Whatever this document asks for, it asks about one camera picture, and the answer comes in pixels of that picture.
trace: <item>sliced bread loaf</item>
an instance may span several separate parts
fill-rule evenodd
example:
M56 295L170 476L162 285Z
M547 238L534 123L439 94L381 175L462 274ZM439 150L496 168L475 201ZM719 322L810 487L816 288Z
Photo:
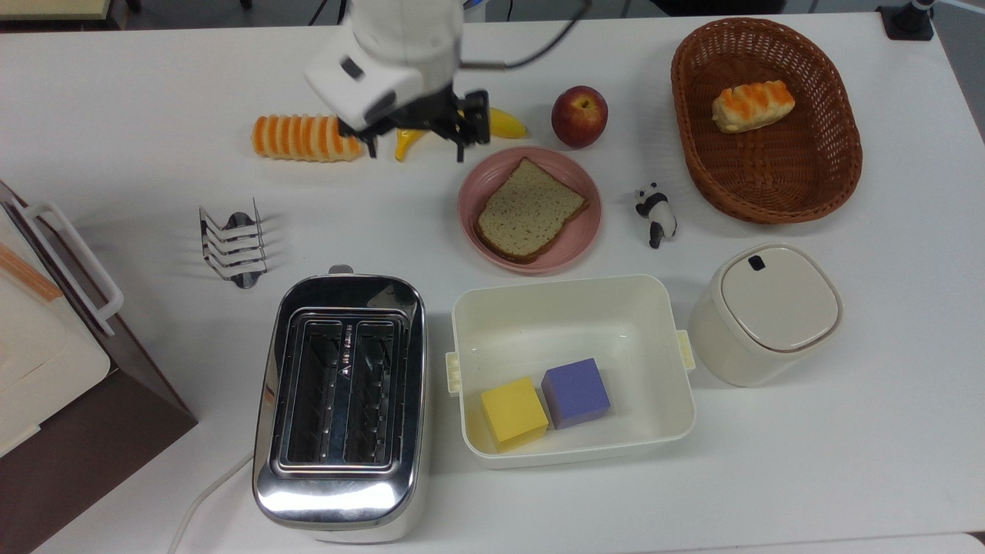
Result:
M584 196L524 158L486 202L476 221L476 234L497 255L530 263L587 208Z

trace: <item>toast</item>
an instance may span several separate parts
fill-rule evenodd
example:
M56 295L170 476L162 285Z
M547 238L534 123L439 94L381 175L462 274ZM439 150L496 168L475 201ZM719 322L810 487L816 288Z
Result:
M711 118L723 133L742 133L779 121L794 108L783 81L725 89L711 103Z
M496 255L531 263L551 248L588 200L527 158L486 202L476 220L479 240Z

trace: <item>pink plate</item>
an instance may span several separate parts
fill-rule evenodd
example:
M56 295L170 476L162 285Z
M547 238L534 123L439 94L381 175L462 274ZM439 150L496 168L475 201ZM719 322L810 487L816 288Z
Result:
M489 197L513 173L522 158L529 158L588 199L588 209L568 222L551 248L531 263L516 263L499 257L479 240L475 231L476 219ZM592 177L568 156L547 148L521 146L496 152L479 162L465 177L458 192L458 221L469 241L492 263L518 273L546 273L573 263L595 240L602 224L602 198Z

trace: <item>panda figurine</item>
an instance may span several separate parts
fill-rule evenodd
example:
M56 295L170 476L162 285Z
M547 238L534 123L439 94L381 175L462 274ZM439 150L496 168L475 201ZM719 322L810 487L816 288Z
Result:
M650 220L650 247L659 248L660 240L677 233L677 218L671 213L670 203L663 192L657 192L657 183L649 189L636 191L636 213Z

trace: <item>toy banana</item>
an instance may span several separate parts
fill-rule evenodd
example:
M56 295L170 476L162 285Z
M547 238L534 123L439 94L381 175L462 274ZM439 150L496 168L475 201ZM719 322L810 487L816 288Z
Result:
M418 129L397 129L397 150L393 157L403 162L407 157L407 149L425 136L427 131ZM527 136L527 127L513 115L495 107L490 108L490 135L499 138L523 138Z
M427 131L422 131L421 129L397 129L397 150L393 153L393 157L397 159L397 162L403 162L404 157L407 156L407 149L412 144L421 140L421 137L426 134Z

